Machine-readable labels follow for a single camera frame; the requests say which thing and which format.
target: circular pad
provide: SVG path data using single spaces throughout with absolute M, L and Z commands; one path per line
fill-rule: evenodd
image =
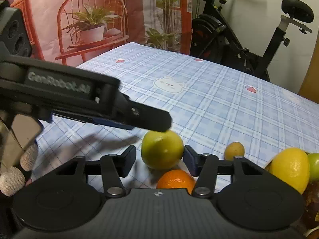
M 299 0 L 282 0 L 281 9 L 296 20 L 311 23 L 314 21 L 314 12 L 309 5 Z
M 57 232 L 88 222 L 100 204 L 100 194 L 90 185 L 70 175 L 52 175 L 19 191 L 13 209 L 27 226 Z
M 223 188 L 217 197 L 217 207 L 239 226 L 271 231 L 288 227 L 299 219 L 304 203 L 294 188 L 258 175 Z

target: red chair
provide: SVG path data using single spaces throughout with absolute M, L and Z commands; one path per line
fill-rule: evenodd
M 115 40 L 104 38 L 101 42 L 90 44 L 81 44 L 76 40 L 76 35 L 71 36 L 71 32 L 67 33 L 68 29 L 62 31 L 71 23 L 75 22 L 71 13 L 83 11 L 83 4 L 97 7 L 108 7 L 121 18 L 113 19 L 113 23 L 108 23 L 107 28 L 116 28 L 123 34 Z M 86 61 L 85 54 L 88 52 L 98 51 L 101 49 L 113 49 L 120 45 L 126 44 L 128 36 L 127 11 L 123 0 L 66 0 L 60 7 L 57 14 L 58 38 L 61 54 L 55 60 L 62 59 L 62 64 L 66 65 L 66 59 L 69 57 L 81 55 L 83 62 Z

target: lemon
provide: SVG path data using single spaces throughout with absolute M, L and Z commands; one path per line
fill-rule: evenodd
M 287 148 L 275 156 L 269 172 L 302 194 L 310 176 L 307 154 L 299 148 Z
M 173 168 L 184 153 L 181 137 L 168 130 L 164 133 L 149 131 L 142 141 L 141 155 L 143 162 L 155 170 Z
M 240 142 L 232 142 L 230 143 L 224 152 L 225 160 L 232 161 L 234 156 L 244 156 L 245 148 Z

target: bike seat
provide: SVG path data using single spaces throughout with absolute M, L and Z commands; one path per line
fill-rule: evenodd
M 284 13 L 288 13 L 291 18 L 301 22 L 311 23 L 314 20 L 314 12 L 302 1 L 282 0 L 281 9 Z

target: bear print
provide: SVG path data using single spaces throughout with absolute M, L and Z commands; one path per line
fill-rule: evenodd
M 174 81 L 171 76 L 165 76 L 155 80 L 154 85 L 157 88 L 170 93 L 180 93 L 183 91 L 183 88 L 186 87 L 184 83 Z

